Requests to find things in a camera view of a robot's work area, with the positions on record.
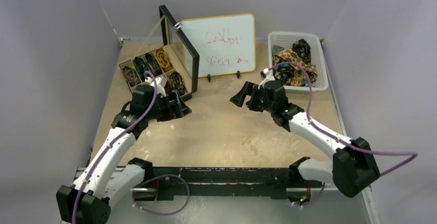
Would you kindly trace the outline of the dark red patterned tie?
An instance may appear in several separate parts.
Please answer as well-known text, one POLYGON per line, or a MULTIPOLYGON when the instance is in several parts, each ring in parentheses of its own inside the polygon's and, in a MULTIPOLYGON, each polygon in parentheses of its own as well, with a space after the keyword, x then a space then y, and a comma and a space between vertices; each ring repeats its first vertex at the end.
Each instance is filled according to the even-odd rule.
POLYGON ((164 89, 165 89, 165 93, 166 93, 167 98, 169 100, 174 100, 174 93, 173 93, 174 89, 173 89, 172 85, 169 82, 167 82, 165 84, 164 89))

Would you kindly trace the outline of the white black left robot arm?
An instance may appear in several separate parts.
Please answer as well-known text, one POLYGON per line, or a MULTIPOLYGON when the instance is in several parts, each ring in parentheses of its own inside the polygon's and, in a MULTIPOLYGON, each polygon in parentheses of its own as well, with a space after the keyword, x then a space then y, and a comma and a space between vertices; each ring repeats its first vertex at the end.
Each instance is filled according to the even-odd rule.
POLYGON ((155 176, 151 162, 133 158, 114 177, 119 162, 151 120, 164 122, 191 113, 179 92, 166 94, 159 84, 141 85, 125 103, 111 124, 106 141, 84 172, 72 185, 62 185, 56 199, 62 221, 67 223, 106 223, 111 209, 134 186, 159 188, 170 174, 155 176))

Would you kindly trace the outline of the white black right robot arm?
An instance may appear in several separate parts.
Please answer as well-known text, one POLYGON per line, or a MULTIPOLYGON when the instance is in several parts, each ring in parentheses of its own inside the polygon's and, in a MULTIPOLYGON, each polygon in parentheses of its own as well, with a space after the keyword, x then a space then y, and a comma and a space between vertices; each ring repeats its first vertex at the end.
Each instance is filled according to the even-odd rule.
POLYGON ((251 111, 268 112, 277 126, 304 138, 330 157, 330 161, 305 157, 292 164, 289 179, 295 186, 319 181, 333 184, 344 196, 353 198, 382 175, 367 140, 337 134, 317 122, 289 101, 279 81, 263 85, 247 81, 230 102, 251 111))

